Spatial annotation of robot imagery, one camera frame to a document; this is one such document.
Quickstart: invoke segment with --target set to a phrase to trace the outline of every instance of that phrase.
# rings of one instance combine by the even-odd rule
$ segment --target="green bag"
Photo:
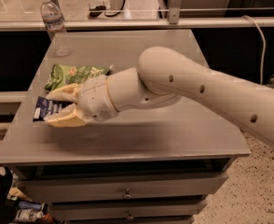
[[[88,78],[106,75],[109,68],[100,66],[73,66],[54,64],[52,72],[49,74],[48,82],[45,86],[46,91],[54,91],[65,85],[82,84]]]

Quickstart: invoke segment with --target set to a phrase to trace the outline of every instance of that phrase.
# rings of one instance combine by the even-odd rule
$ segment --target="speckled floor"
[[[7,124],[0,124],[0,144],[6,130]],[[243,135],[251,156],[234,161],[229,179],[207,197],[193,224],[274,224],[274,150]]]

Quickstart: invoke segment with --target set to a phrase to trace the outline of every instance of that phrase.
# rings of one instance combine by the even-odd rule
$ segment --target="drawer knob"
[[[131,211],[129,211],[129,214],[127,216],[127,220],[133,220],[134,216],[131,214]]]
[[[131,198],[131,195],[130,195],[129,191],[130,191],[129,189],[126,189],[126,193],[124,195],[122,195],[123,199],[130,199]]]

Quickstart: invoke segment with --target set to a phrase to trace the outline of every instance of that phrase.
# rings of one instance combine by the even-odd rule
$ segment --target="bottle label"
[[[43,20],[47,30],[50,32],[60,32],[64,29],[62,17],[53,19],[48,16],[43,16]]]

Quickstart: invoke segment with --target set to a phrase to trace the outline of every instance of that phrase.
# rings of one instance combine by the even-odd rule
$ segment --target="desk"
[[[52,128],[32,118],[54,63],[113,64],[119,72],[136,66],[145,49],[164,46],[207,65],[192,32],[70,36],[71,55],[56,57],[50,49],[41,63],[0,146],[0,165],[19,176],[26,195],[69,223],[191,223],[206,195],[226,181],[232,161],[250,154],[234,125],[186,98],[80,128]]]

